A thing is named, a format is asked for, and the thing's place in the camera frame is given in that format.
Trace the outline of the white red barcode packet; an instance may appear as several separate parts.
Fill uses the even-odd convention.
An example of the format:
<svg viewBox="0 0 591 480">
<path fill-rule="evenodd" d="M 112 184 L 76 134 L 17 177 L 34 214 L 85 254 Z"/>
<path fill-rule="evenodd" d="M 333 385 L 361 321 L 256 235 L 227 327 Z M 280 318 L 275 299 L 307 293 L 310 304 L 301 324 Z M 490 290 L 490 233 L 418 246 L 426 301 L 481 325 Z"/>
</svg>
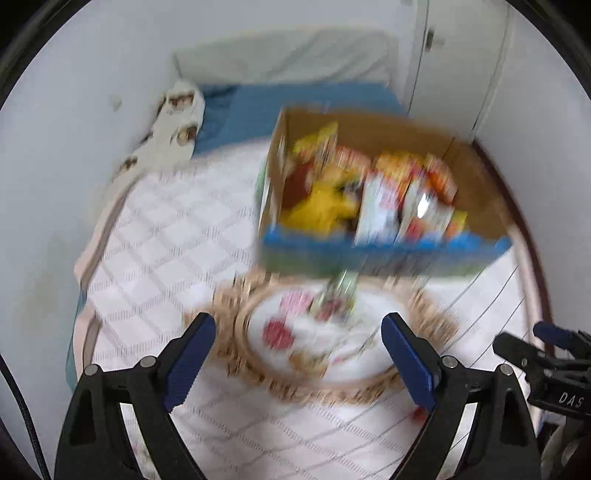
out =
<svg viewBox="0 0 591 480">
<path fill-rule="evenodd" d="M 410 175 L 370 174 L 363 185 L 356 245 L 392 245 L 402 240 L 402 206 L 410 182 Z"/>
</svg>

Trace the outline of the bear print pillow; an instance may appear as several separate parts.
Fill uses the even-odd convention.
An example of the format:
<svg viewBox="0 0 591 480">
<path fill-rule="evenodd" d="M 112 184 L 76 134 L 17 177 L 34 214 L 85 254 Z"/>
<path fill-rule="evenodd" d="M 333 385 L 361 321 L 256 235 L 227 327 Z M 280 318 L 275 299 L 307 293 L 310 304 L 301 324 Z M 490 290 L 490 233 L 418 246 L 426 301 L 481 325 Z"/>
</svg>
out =
<svg viewBox="0 0 591 480">
<path fill-rule="evenodd" d="M 204 123 L 205 100 L 197 85 L 181 79 L 164 94 L 155 120 L 117 176 L 140 169 L 164 168 L 188 161 Z"/>
</svg>

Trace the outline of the orange mushroom snack packet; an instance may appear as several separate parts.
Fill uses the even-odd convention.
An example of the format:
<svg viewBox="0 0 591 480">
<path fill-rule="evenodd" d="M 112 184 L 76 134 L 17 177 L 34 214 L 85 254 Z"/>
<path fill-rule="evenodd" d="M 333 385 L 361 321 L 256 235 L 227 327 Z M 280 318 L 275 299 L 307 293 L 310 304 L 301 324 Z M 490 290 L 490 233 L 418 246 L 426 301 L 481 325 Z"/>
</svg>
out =
<svg viewBox="0 0 591 480">
<path fill-rule="evenodd" d="M 438 198 L 452 205 L 458 193 L 458 185 L 449 166 L 438 156 L 427 154 L 421 161 L 423 176 Z"/>
</svg>

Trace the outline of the Sedaap noodle packet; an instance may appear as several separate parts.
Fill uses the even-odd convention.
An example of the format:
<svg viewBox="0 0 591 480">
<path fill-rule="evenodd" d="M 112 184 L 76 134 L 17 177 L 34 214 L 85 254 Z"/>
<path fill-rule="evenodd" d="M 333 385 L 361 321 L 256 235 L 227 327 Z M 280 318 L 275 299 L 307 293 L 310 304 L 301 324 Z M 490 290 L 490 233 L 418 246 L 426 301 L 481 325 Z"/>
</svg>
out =
<svg viewBox="0 0 591 480">
<path fill-rule="evenodd" d="M 338 133 L 339 124 L 331 122 L 319 129 L 317 133 L 308 134 L 294 143 L 291 152 L 295 159 L 300 163 L 311 163 L 311 180 L 318 179 L 325 165 L 334 159 Z"/>
</svg>

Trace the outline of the floral quilted bed cover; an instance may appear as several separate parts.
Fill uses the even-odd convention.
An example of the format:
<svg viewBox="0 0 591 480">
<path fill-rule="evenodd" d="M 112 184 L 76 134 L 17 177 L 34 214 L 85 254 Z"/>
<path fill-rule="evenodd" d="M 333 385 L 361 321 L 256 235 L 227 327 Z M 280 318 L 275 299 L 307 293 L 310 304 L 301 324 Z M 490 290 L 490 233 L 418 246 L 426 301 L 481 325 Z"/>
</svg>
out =
<svg viewBox="0 0 591 480">
<path fill-rule="evenodd" d="M 486 268 L 362 278 L 349 320 L 320 323 L 307 308 L 324 280 L 253 261 L 266 150 L 225 148 L 118 191 L 79 266 L 76 364 L 131 367 L 211 312 L 214 348 L 172 413 L 207 477 L 386 479 L 422 419 L 382 344 L 381 320 L 397 311 L 441 352 L 491 370 L 494 337 L 530 339 L 540 311 L 528 248 L 513 231 Z"/>
</svg>

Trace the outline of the white wardrobe door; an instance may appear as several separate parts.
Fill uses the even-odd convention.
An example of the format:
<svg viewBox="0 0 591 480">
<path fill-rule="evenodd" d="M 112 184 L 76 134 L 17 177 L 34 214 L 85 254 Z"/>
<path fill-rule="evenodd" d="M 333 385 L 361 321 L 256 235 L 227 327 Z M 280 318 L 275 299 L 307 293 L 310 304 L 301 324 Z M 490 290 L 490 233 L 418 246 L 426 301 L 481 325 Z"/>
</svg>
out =
<svg viewBox="0 0 591 480">
<path fill-rule="evenodd" d="M 409 115 L 469 139 L 502 65 L 505 1 L 419 1 L 405 87 Z"/>
</svg>

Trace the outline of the pale green snack packet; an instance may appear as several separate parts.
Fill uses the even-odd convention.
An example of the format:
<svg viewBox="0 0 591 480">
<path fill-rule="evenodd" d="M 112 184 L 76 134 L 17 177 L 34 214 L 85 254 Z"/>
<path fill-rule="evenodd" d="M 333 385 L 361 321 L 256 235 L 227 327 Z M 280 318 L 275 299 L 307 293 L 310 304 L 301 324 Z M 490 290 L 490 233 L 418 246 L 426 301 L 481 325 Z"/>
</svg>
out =
<svg viewBox="0 0 591 480">
<path fill-rule="evenodd" d="M 308 312 L 317 321 L 346 322 L 355 306 L 358 279 L 358 272 L 342 271 L 315 295 Z"/>
</svg>

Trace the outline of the grey white pillow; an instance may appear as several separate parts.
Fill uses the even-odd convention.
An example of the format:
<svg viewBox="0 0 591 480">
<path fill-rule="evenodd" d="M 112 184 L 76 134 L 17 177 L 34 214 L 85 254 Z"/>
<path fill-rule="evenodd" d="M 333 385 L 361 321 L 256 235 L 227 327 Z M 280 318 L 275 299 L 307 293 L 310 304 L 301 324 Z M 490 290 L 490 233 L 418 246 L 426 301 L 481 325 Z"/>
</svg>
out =
<svg viewBox="0 0 591 480">
<path fill-rule="evenodd" d="M 372 28 L 242 34 L 173 54 L 181 77 L 205 85 L 376 83 L 397 74 L 398 39 Z"/>
</svg>

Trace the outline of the yellow seasoning packet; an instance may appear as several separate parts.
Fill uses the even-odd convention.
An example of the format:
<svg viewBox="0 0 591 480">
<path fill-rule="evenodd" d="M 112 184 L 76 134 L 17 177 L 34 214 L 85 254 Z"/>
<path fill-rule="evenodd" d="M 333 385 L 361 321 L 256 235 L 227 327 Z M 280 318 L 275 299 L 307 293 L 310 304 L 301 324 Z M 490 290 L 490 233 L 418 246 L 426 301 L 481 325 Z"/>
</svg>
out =
<svg viewBox="0 0 591 480">
<path fill-rule="evenodd" d="M 344 234 L 359 218 L 362 187 L 360 178 L 318 181 L 310 188 L 287 186 L 283 191 L 280 225 L 318 238 Z"/>
</svg>

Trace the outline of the milk carton cardboard box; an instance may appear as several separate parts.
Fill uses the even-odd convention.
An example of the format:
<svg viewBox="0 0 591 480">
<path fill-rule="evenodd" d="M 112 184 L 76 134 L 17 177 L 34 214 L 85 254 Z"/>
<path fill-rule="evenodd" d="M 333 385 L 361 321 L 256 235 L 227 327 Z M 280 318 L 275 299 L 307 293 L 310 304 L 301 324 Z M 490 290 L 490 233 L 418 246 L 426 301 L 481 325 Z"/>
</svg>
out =
<svg viewBox="0 0 591 480">
<path fill-rule="evenodd" d="M 462 276 L 511 248 L 502 197 L 467 142 L 365 111 L 280 111 L 259 190 L 273 272 Z"/>
</svg>

